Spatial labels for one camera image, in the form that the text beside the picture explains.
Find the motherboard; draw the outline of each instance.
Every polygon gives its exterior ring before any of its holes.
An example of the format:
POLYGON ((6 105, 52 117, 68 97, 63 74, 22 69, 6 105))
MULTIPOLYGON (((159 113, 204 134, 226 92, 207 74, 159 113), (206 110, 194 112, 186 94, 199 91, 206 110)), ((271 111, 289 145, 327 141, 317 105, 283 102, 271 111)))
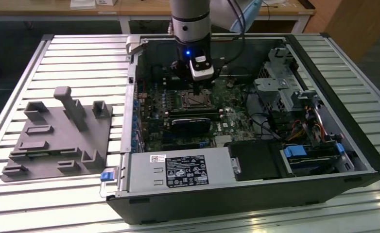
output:
POLYGON ((180 88, 174 77, 140 88, 147 152, 222 147, 257 138, 242 104, 244 91, 231 78, 215 79, 198 95, 180 88))

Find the barcode sticker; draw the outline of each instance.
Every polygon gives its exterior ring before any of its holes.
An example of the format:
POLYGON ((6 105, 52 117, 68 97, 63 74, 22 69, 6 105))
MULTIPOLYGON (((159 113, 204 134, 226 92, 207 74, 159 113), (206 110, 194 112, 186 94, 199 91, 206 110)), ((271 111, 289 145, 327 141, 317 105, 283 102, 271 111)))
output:
POLYGON ((164 162, 164 161, 166 161, 164 154, 156 154, 149 156, 149 163, 164 162))

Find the power supply label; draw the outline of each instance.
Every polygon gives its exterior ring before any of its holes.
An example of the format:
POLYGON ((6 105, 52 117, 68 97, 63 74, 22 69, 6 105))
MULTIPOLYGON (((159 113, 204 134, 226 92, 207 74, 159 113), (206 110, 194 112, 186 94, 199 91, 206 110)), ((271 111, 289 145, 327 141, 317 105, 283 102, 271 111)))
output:
POLYGON ((168 188, 208 184, 204 156, 166 158, 166 177, 168 188))

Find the aluminum slotted table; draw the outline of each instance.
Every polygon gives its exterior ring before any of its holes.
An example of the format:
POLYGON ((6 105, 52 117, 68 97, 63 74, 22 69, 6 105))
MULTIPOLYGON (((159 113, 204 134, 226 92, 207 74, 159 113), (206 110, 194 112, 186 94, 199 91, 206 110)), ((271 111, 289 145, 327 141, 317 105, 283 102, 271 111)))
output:
MULTIPOLYGON (((329 85, 380 152, 380 92, 330 38, 295 36, 329 85)), ((0 115, 0 176, 24 126, 29 101, 59 106, 56 86, 72 87, 83 105, 113 106, 107 167, 120 155, 127 83, 127 35, 45 36, 0 115)), ((305 83, 311 84, 301 73, 305 83)), ((115 191, 115 183, 105 191, 115 191)), ((380 181, 326 203, 152 225, 127 225, 105 204, 99 174, 4 183, 0 180, 0 232, 366 232, 380 230, 380 181)))

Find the wooden cabinet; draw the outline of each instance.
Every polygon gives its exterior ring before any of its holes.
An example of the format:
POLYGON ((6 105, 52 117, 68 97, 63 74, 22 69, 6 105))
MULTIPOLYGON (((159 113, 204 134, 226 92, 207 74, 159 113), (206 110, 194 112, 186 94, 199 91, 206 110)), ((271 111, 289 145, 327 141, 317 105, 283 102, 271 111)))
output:
POLYGON ((309 0, 315 7, 305 33, 326 32, 353 61, 380 37, 380 1, 309 0))

